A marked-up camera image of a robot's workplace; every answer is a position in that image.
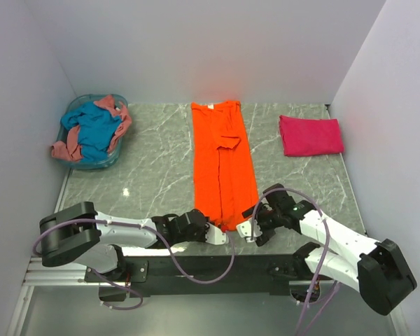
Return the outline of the orange t-shirt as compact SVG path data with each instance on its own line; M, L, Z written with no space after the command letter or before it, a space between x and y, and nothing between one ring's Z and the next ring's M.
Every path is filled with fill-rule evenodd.
M191 104L195 208L235 231L242 212L258 201L249 140L239 101Z

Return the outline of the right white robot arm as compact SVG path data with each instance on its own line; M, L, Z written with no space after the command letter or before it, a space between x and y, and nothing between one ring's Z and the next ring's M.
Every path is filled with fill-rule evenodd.
M417 281L392 240L378 241L338 223L307 198L296 202L292 190L276 184L242 213L237 231L248 242L266 244L277 228L312 241L293 254L293 271L301 279L313 274L331 278L358 293L380 315L393 311L417 288Z

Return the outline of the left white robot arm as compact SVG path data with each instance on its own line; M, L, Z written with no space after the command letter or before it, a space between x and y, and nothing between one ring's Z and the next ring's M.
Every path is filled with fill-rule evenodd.
M210 223L197 209L137 220L106 215L92 202L80 202L43 218L39 227L43 266L78 263L118 281L126 272L122 247L165 249L182 242L204 243Z

